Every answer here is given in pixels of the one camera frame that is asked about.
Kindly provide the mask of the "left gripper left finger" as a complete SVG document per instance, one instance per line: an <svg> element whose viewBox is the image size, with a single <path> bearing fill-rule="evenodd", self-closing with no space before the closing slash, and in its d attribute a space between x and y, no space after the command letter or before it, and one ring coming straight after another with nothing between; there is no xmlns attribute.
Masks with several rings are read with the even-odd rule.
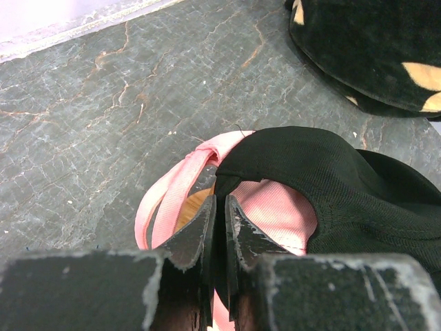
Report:
<svg viewBox="0 0 441 331"><path fill-rule="evenodd" d="M216 198L153 250L28 253L1 270L2 330L206 330Z"/></svg>

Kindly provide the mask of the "pink cap with R logo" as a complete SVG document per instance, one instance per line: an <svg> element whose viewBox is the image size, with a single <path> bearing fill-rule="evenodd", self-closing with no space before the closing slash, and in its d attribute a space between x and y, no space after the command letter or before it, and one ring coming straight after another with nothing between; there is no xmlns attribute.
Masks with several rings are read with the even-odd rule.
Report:
<svg viewBox="0 0 441 331"><path fill-rule="evenodd" d="M228 132L200 144L145 193L136 215L135 237L138 246L142 249L157 248L176 234L174 229L186 198L214 186L212 196L216 198L216 216L211 259L213 322L206 330L237 330L228 309L225 226L225 201L228 196L236 198L246 217L270 239L296 256L306 253L307 242L318 225L312 205L301 193L269 179L244 181L226 197L216 196L219 165L234 147L255 132Z"/></svg>

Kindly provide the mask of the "black cap gold R logo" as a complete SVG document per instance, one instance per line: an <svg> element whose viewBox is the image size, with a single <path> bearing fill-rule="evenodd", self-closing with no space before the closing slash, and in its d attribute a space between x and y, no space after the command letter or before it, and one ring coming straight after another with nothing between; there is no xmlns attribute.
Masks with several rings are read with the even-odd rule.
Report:
<svg viewBox="0 0 441 331"><path fill-rule="evenodd" d="M301 193L318 225L312 254L408 254L440 280L440 191L391 157L353 148L337 134L297 126L244 138L219 165L215 193L269 179Z"/></svg>

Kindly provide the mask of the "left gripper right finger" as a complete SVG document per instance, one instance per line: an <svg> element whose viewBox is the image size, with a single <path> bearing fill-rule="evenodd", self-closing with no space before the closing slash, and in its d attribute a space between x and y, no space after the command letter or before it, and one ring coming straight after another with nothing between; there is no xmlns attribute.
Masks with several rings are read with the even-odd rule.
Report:
<svg viewBox="0 0 441 331"><path fill-rule="evenodd" d="M225 201L228 309L237 330L439 330L440 297L403 254L296 256Z"/></svg>

